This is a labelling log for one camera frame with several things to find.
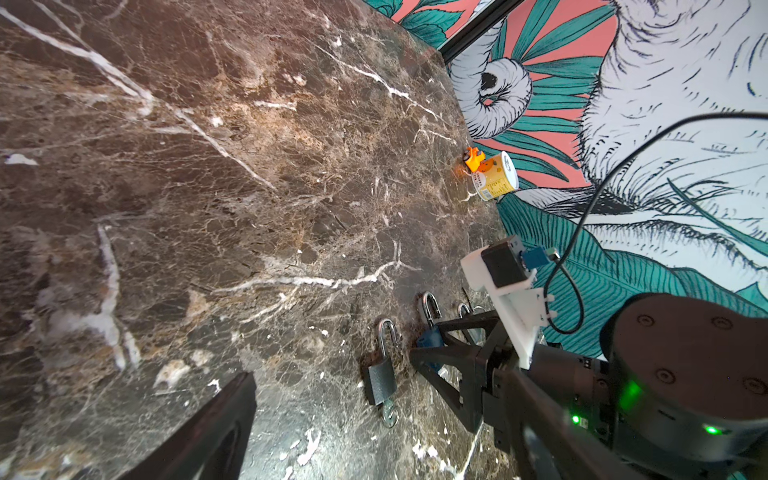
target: marble countertop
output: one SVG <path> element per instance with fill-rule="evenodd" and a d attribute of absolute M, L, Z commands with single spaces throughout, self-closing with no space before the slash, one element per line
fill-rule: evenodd
<path fill-rule="evenodd" d="M 244 370 L 242 478 L 511 477 L 407 361 L 417 295 L 455 312 L 504 236 L 436 51 L 360 0 L 4 2 L 0 31 L 0 478 L 114 478 Z M 393 429 L 360 386 L 384 316 Z"/>

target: yellow cup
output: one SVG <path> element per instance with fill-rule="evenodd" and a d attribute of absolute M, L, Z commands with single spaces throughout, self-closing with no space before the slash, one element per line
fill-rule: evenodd
<path fill-rule="evenodd" d="M 520 188 L 518 173 L 505 151 L 482 161 L 477 171 L 472 174 L 472 183 L 484 201 L 493 200 Z"/>

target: white plastic bracket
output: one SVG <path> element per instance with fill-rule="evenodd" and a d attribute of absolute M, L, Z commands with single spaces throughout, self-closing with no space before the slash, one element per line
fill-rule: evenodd
<path fill-rule="evenodd" d="M 520 368 L 527 370 L 531 367 L 539 329 L 547 326 L 544 289 L 531 288 L 536 281 L 536 269 L 522 282 L 497 288 L 488 267 L 482 261 L 481 252 L 484 249 L 477 249 L 462 258 L 464 276 L 467 277 L 469 288 L 488 292 L 520 358 Z"/>

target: padlock body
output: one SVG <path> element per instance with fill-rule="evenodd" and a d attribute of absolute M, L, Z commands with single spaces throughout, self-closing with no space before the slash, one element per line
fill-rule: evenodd
<path fill-rule="evenodd" d="M 395 368 L 392 357 L 385 357 L 382 362 L 364 369 L 362 380 L 366 387 L 366 397 L 371 405 L 381 405 L 397 390 Z"/>
<path fill-rule="evenodd" d="M 437 346 L 445 346 L 445 342 L 442 341 L 440 330 L 436 326 L 433 326 L 431 329 L 422 333 L 419 339 L 416 340 L 416 346 L 420 349 L 429 349 Z M 442 368 L 442 364 L 440 363 L 427 363 L 427 366 L 435 370 L 435 372 L 439 372 Z"/>

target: black cable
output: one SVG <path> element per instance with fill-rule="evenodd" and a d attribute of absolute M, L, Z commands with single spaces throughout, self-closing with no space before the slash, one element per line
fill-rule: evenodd
<path fill-rule="evenodd" d="M 691 124 L 696 121 L 719 120 L 721 118 L 768 120 L 768 114 L 764 114 L 760 112 L 746 112 L 746 111 L 745 112 L 723 112 L 723 113 L 714 113 L 714 114 L 694 115 L 693 117 L 684 118 L 683 120 L 677 121 L 672 125 L 670 125 L 669 127 L 664 128 L 659 133 L 655 134 L 649 141 L 645 142 L 640 147 L 636 148 L 635 151 L 627 155 L 625 159 L 619 162 L 618 165 L 616 165 L 610 172 L 608 172 L 608 175 L 605 177 L 605 180 L 603 180 L 603 182 L 595 189 L 594 194 L 592 195 L 592 200 L 589 202 L 589 205 L 587 205 L 587 209 L 581 215 L 581 220 L 579 220 L 578 225 L 576 226 L 576 230 L 574 230 L 573 235 L 571 236 L 571 241 L 568 242 L 568 246 L 565 248 L 565 251 L 560 257 L 560 260 L 555 262 L 554 268 L 552 269 L 552 273 L 549 274 L 549 278 L 547 278 L 547 282 L 544 284 L 544 298 L 546 299 L 547 293 L 549 291 L 549 284 L 552 283 L 552 279 L 554 278 L 555 274 L 557 274 L 559 270 L 562 270 L 565 277 L 568 278 L 569 282 L 571 282 L 571 285 L 574 288 L 574 292 L 576 293 L 576 298 L 578 299 L 578 305 L 580 310 L 579 320 L 578 320 L 578 323 L 576 324 L 576 327 L 570 330 L 562 330 L 558 328 L 554 324 L 554 322 L 552 322 L 552 318 L 549 316 L 549 302 L 545 300 L 545 309 L 547 310 L 547 321 L 549 322 L 549 326 L 551 326 L 555 332 L 561 333 L 563 335 L 571 335 L 572 333 L 576 333 L 581 328 L 581 326 L 584 325 L 584 302 L 581 299 L 581 293 L 579 292 L 578 287 L 576 287 L 576 282 L 574 282 L 571 275 L 565 269 L 564 263 L 565 263 L 565 260 L 568 258 L 568 255 L 570 255 L 571 251 L 574 249 L 574 246 L 576 245 L 576 241 L 578 240 L 578 236 L 581 233 L 581 231 L 584 229 L 584 224 L 587 221 L 587 217 L 592 212 L 592 209 L 594 208 L 595 204 L 598 202 L 600 194 L 603 193 L 603 190 L 605 190 L 605 187 L 608 185 L 608 182 L 613 180 L 613 178 L 616 176 L 616 174 L 619 173 L 620 170 L 622 170 L 623 168 L 631 164 L 637 155 L 643 153 L 646 149 L 648 149 L 648 147 L 655 144 L 657 141 L 661 140 L 662 138 L 666 137 L 672 131 L 682 127 L 683 125 Z"/>

